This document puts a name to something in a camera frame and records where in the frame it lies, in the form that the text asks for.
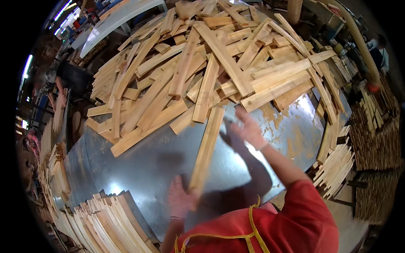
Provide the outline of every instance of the steel work surface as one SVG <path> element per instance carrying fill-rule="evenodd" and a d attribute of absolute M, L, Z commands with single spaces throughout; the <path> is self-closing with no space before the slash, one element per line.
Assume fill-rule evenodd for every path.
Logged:
<path fill-rule="evenodd" d="M 311 100 L 316 104 L 315 98 L 319 95 L 315 88 L 313 90 L 315 97 Z M 346 110 L 340 115 L 342 125 L 352 112 L 342 92 L 341 99 Z M 282 113 L 277 113 L 270 103 L 251 112 L 273 147 L 303 171 L 315 162 L 325 124 L 315 113 L 311 100 L 305 94 Z M 226 110 L 225 117 L 236 120 L 235 104 L 221 104 Z M 97 116 L 95 120 L 101 122 L 110 116 Z M 129 190 L 136 203 L 132 211 L 141 227 L 153 242 L 163 241 L 170 220 L 167 206 L 170 182 L 175 175 L 182 174 L 184 184 L 188 185 L 206 123 L 193 123 L 179 135 L 166 124 L 117 158 L 110 151 L 112 144 L 86 126 L 83 136 L 65 158 L 72 188 L 67 205 L 77 206 L 101 190 L 107 195 Z M 239 201 L 232 202 L 242 203 L 237 208 L 256 202 L 256 190 L 249 191 L 248 187 L 257 187 L 252 185 L 253 178 L 259 179 L 262 185 L 266 182 L 262 203 L 284 189 L 262 154 L 250 145 L 247 149 L 250 153 L 240 156 L 218 136 L 203 201 L 196 213 L 190 212 L 186 229 L 230 211 L 223 207 L 228 207 L 230 200 L 235 198 Z M 61 198 L 56 196 L 54 199 L 58 207 L 63 206 Z"/>
<path fill-rule="evenodd" d="M 164 0 L 130 0 L 123 4 L 119 9 L 114 10 L 106 19 L 99 21 L 94 26 L 81 50 L 80 57 L 85 57 L 87 53 L 97 45 L 97 43 L 104 39 L 104 37 L 110 34 L 114 29 L 142 12 L 159 5 L 163 5 L 164 8 L 166 8 Z"/>

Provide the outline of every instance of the yellow apron trim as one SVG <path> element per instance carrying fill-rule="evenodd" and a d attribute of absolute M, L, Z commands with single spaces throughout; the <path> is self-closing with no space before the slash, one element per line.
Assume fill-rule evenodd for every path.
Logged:
<path fill-rule="evenodd" d="M 246 235 L 240 235 L 240 236 L 220 236 L 220 235 L 216 235 L 216 234 L 204 234 L 204 233 L 197 233 L 197 234 L 192 234 L 189 235 L 184 241 L 183 241 L 183 245 L 181 246 L 181 251 L 179 251 L 178 246 L 177 246 L 177 239 L 178 237 L 176 236 L 176 240 L 175 240 L 175 252 L 176 253 L 185 253 L 185 243 L 188 241 L 188 239 L 190 239 L 191 237 L 195 237 L 195 236 L 210 236 L 210 237 L 216 237 L 216 238 L 222 238 L 222 239 L 238 239 L 238 238 L 244 238 L 246 240 L 247 243 L 247 248 L 249 249 L 249 253 L 254 253 L 254 249 L 253 249 L 253 245 L 250 241 L 250 238 L 255 236 L 257 241 L 259 242 L 260 247 L 262 248 L 264 253 L 270 253 L 269 250 L 267 249 L 266 244 L 264 243 L 262 237 L 259 234 L 259 231 L 256 229 L 256 226 L 254 225 L 253 222 L 253 208 L 258 208 L 260 205 L 260 196 L 258 196 L 258 203 L 254 204 L 252 206 L 249 207 L 249 221 L 250 221 L 250 225 L 252 226 L 253 232 L 250 234 L 246 234 Z"/>

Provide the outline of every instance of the dust collection hose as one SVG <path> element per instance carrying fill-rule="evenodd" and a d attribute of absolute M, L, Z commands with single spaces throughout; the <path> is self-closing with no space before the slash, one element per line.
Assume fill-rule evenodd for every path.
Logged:
<path fill-rule="evenodd" d="M 364 61 L 366 62 L 367 68 L 369 69 L 372 78 L 371 82 L 373 83 L 373 85 L 377 85 L 379 87 L 380 80 L 378 69 L 351 15 L 340 3 L 336 2 L 335 0 L 320 0 L 320 1 L 325 4 L 330 3 L 336 5 L 340 9 L 340 14 L 346 21 L 346 24 L 349 27 L 349 30 L 352 33 L 352 36 L 357 44 L 357 47 L 362 57 L 364 58 Z M 296 25 L 298 23 L 298 20 L 301 15 L 302 2 L 303 0 L 288 0 L 287 19 L 291 25 Z"/>

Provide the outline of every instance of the orange glove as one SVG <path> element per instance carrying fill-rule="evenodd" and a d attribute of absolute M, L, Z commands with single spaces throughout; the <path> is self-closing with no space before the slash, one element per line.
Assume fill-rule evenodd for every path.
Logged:
<path fill-rule="evenodd" d="M 267 146 L 263 138 L 259 124 L 241 106 L 235 107 L 235 115 L 243 122 L 243 128 L 236 123 L 230 125 L 232 131 L 242 140 L 250 143 L 256 150 L 260 151 Z"/>
<path fill-rule="evenodd" d="M 183 189 L 181 176 L 175 176 L 169 187 L 169 208 L 172 219 L 185 219 L 197 197 L 195 194 L 187 194 Z"/>

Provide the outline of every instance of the white table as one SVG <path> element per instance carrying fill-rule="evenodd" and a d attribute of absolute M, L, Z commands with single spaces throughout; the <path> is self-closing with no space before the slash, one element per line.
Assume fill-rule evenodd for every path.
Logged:
<path fill-rule="evenodd" d="M 116 28 L 125 25 L 131 18 L 159 5 L 162 5 L 164 11 L 167 11 L 164 0 L 130 0 L 122 5 L 119 9 L 112 12 L 106 19 L 99 21 L 96 24 L 83 46 L 80 57 L 84 58 L 86 54 L 97 45 L 97 43 Z"/>

